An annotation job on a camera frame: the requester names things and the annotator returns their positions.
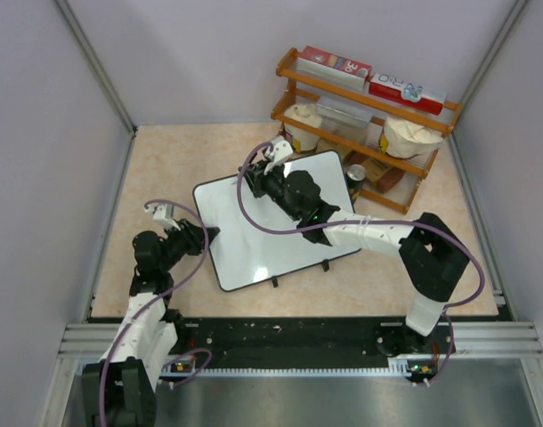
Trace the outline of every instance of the beige floor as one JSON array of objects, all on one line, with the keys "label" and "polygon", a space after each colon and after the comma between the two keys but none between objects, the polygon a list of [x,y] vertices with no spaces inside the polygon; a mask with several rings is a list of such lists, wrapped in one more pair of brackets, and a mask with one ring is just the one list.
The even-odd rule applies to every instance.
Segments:
[{"label": "beige floor", "polygon": [[[122,191],[117,217],[97,289],[93,316],[125,313],[133,275],[133,237],[143,230],[158,230],[142,210],[145,201],[170,198],[193,207],[192,189],[197,183],[236,173],[246,154],[257,143],[271,138],[278,124],[162,125],[142,126]],[[385,218],[399,213],[360,198],[356,211]],[[478,245],[455,167],[447,147],[441,149],[434,168],[410,208],[407,218],[424,211],[439,214],[474,253]],[[173,269],[175,282],[198,261],[184,257]],[[470,295],[477,274],[466,269],[452,301]],[[265,282],[232,293],[219,287],[211,262],[173,295],[170,306],[184,316],[382,316],[405,315],[414,296],[401,260],[361,251],[331,264],[280,278],[280,287]],[[497,314],[489,284],[485,292],[453,314]]]}]

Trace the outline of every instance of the white wall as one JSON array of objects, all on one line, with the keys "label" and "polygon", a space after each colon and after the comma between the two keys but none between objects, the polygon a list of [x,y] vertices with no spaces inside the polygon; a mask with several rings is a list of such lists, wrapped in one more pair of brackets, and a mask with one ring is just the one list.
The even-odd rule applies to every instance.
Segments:
[{"label": "white wall", "polygon": [[0,426],[35,425],[126,144],[52,2],[0,2]]},{"label": "white wall", "polygon": [[139,124],[268,119],[291,46],[458,99],[514,0],[69,0]]},{"label": "white wall", "polygon": [[543,345],[543,0],[529,4],[457,135],[514,309]]}]

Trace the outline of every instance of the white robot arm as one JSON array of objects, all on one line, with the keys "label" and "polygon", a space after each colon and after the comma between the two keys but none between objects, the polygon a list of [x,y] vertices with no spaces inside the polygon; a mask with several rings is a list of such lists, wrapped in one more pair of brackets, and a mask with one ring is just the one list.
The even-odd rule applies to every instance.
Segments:
[{"label": "white robot arm", "polygon": [[[147,212],[152,213],[153,220],[166,236],[162,238],[154,231],[144,231],[133,239],[136,266],[127,313],[116,338],[99,362],[86,365],[82,373],[88,427],[96,427],[104,421],[100,419],[98,396],[103,366],[112,350],[105,377],[107,425],[150,427],[154,424],[157,381],[166,357],[177,342],[173,322],[177,313],[167,310],[174,285],[170,270],[184,255],[199,255],[204,248],[203,230],[187,220],[176,221],[171,205],[159,204]],[[216,227],[207,228],[209,244],[219,231]]]},{"label": "white robot arm", "polygon": [[[299,221],[297,228],[313,243],[354,246],[402,258],[417,289],[406,325],[423,337],[432,333],[468,258],[433,232],[414,225],[380,224],[384,221],[328,204],[320,198],[319,186],[306,171],[285,176],[283,164],[293,153],[289,143],[277,137],[271,144],[273,148],[263,153],[264,160],[250,165],[244,175],[254,196],[269,196],[293,220]],[[432,213],[424,213],[416,223],[456,239]]]}]

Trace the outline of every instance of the red and white box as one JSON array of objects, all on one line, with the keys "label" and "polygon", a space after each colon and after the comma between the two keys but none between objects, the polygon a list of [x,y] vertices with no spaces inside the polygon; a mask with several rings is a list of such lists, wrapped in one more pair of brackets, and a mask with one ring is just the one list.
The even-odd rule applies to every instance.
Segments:
[{"label": "red and white box", "polygon": [[435,115],[442,112],[447,96],[446,92],[432,91],[381,73],[370,80],[369,93]]},{"label": "red and white box", "polygon": [[364,89],[372,70],[369,64],[347,60],[311,46],[306,46],[299,53],[296,67],[297,71],[310,73],[360,92]]}]

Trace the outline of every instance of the whiteboard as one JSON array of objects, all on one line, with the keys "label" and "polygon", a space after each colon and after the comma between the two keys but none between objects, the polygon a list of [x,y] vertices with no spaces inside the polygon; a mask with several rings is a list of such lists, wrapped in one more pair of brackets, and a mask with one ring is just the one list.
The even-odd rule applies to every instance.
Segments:
[{"label": "whiteboard", "polygon": [[[327,203],[353,211],[335,151],[287,162],[284,174],[287,176],[296,170],[311,174],[321,188],[321,198]],[[301,234],[276,236],[257,230],[239,210],[237,181],[233,175],[199,184],[193,190],[202,221],[209,227],[220,228],[220,234],[210,245],[210,256],[223,291],[234,291],[359,250],[351,246],[313,244]],[[291,230],[297,225],[269,197],[254,198],[246,181],[242,182],[242,200],[247,213],[264,227]]]}]

